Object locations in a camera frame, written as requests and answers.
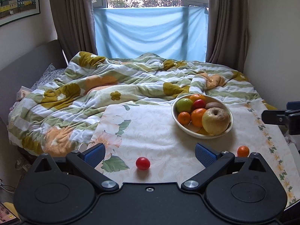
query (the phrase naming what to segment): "striped blanket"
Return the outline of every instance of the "striped blanket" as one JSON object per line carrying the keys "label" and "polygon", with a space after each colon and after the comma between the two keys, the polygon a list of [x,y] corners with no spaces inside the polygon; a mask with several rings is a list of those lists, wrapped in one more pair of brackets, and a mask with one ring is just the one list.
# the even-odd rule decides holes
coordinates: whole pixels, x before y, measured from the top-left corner
{"label": "striped blanket", "polygon": [[[225,85],[206,89],[203,72],[221,75]],[[89,144],[110,104],[171,105],[175,98],[193,93],[225,104],[261,99],[247,77],[222,65],[152,53],[107,59],[79,52],[63,74],[30,93],[10,113],[9,139],[34,155],[65,156],[82,143]]]}

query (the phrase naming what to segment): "white bowl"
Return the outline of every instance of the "white bowl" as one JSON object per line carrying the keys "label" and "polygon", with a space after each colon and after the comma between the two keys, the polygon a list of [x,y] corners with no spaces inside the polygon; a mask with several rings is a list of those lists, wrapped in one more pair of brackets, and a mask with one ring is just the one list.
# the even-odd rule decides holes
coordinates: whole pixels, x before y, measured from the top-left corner
{"label": "white bowl", "polygon": [[218,135],[204,135],[204,134],[198,134],[196,132],[193,132],[189,129],[187,129],[185,126],[183,126],[181,123],[178,122],[177,120],[177,115],[178,115],[178,112],[176,110],[176,103],[182,99],[182,98],[190,98],[192,94],[190,95],[186,95],[186,96],[182,96],[178,99],[176,99],[176,101],[173,103],[172,105],[172,116],[173,116],[173,119],[174,121],[177,123],[177,125],[183,130],[185,131],[187,134],[191,135],[191,136],[194,136],[196,138],[199,138],[199,139],[215,139],[215,138],[218,138],[220,136],[223,136],[224,134],[227,134],[231,129],[232,129],[232,126],[233,126],[233,117],[232,117],[232,113],[230,111],[230,109],[225,105],[223,104],[221,101],[215,99],[215,98],[212,98],[210,96],[205,96],[206,98],[206,103],[209,103],[209,102],[218,102],[220,103],[222,106],[223,106],[223,109],[229,114],[229,117],[230,117],[230,122],[229,122],[229,125],[227,127],[227,129],[221,133],[221,134],[218,134]]}

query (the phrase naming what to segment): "brown curtain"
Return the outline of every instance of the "brown curtain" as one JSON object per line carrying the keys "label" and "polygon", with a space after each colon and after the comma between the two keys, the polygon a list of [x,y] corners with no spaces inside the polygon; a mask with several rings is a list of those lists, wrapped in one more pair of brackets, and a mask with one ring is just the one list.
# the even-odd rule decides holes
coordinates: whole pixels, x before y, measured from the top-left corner
{"label": "brown curtain", "polygon": [[243,71],[248,0],[209,0],[206,62]]}
{"label": "brown curtain", "polygon": [[50,6],[67,60],[79,51],[97,55],[92,0],[50,0]]}

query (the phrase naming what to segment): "bolt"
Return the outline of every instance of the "bolt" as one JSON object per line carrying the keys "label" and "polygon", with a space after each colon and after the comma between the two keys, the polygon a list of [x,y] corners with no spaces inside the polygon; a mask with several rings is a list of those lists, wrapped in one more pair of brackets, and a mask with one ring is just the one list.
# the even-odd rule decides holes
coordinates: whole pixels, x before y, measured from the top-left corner
{"label": "bolt", "polygon": [[106,180],[101,183],[101,186],[103,188],[107,188],[107,189],[111,189],[111,188],[115,187],[116,185],[117,185],[117,183],[112,180]]}
{"label": "bolt", "polygon": [[154,191],[154,188],[152,188],[152,187],[147,187],[147,188],[146,188],[146,191],[152,192],[152,191]]}
{"label": "bolt", "polygon": [[196,188],[199,183],[195,180],[188,180],[183,183],[183,185],[187,188]]}

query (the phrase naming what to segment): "pillow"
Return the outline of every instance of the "pillow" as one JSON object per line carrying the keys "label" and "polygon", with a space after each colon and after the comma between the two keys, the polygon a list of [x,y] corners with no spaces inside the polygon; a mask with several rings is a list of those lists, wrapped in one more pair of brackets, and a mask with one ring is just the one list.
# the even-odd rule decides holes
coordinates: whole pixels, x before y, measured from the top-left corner
{"label": "pillow", "polygon": [[53,64],[50,64],[47,69],[44,71],[43,75],[34,85],[30,88],[31,90],[36,90],[40,86],[43,86],[46,83],[51,82],[53,79],[57,78],[60,74],[64,72],[65,69],[55,69]]}

